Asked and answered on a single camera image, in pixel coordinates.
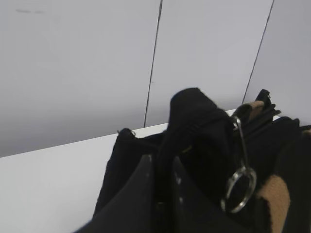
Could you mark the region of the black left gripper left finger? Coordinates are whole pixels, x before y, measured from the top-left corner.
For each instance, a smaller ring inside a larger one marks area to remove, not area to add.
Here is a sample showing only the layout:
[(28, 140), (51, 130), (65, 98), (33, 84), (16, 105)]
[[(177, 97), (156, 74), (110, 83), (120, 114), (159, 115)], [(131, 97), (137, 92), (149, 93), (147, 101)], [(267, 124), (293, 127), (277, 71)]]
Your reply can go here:
[(81, 233), (150, 233), (154, 168), (151, 155), (142, 156), (122, 190)]

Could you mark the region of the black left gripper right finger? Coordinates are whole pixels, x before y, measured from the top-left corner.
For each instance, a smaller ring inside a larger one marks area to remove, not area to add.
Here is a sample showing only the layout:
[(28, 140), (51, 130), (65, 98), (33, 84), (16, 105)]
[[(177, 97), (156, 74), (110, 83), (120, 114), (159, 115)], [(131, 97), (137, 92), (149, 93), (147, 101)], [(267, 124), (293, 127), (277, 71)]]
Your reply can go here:
[(196, 186), (175, 157), (172, 164), (173, 224), (176, 233), (244, 233)]

